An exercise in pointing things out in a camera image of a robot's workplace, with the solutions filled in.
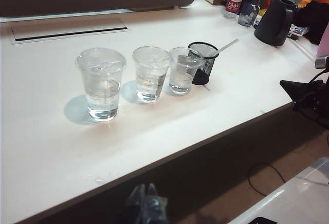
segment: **plastic cup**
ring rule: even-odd
[[[91,48],[76,59],[87,98],[89,114],[97,121],[108,121],[117,114],[119,88],[125,58],[107,48]]]
[[[170,50],[173,65],[170,68],[171,90],[179,95],[187,94],[197,69],[203,65],[204,58],[201,53],[192,48],[173,48]]]
[[[164,49],[145,46],[135,49],[136,93],[143,102],[156,102],[163,87],[170,55]]]

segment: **cup lid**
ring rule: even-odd
[[[192,48],[178,47],[170,50],[173,62],[186,65],[186,67],[200,66],[204,63],[202,54]]]
[[[78,55],[76,65],[90,74],[109,74],[121,71],[126,66],[126,60],[113,49],[91,48]]]
[[[136,63],[150,68],[163,68],[170,65],[170,54],[162,48],[144,46],[136,48],[133,52]]]

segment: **black mesh pen holder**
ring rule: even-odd
[[[189,48],[192,48],[204,57],[204,64],[196,71],[196,74],[193,78],[192,84],[195,85],[204,85],[209,82],[209,77],[211,69],[214,65],[215,59],[218,57],[219,53],[214,53],[218,50],[215,46],[204,43],[204,42],[194,42],[189,44]]]

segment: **white table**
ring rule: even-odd
[[[102,15],[119,18],[130,31],[22,44],[11,44],[2,24],[2,223],[64,208],[213,141],[291,102],[280,80],[307,82],[318,72],[290,40],[280,48],[266,45],[252,28],[224,19],[222,9],[197,0],[178,10]],[[221,53],[206,87],[175,97],[165,83],[156,104],[135,103],[135,48],[170,50],[194,41],[221,47],[235,38],[239,42]],[[127,59],[118,115],[98,124],[81,104],[74,64],[92,47],[112,48]]]
[[[322,157],[230,224],[328,223],[329,158]],[[272,222],[262,222],[266,218]]]

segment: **water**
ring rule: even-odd
[[[107,121],[117,114],[119,104],[119,83],[103,80],[89,83],[86,87],[89,113],[98,121]]]
[[[170,73],[169,87],[176,94],[186,94],[191,88],[193,76],[186,71],[173,70]]]
[[[155,102],[159,97],[166,74],[157,76],[151,74],[136,74],[137,96],[144,102]]]

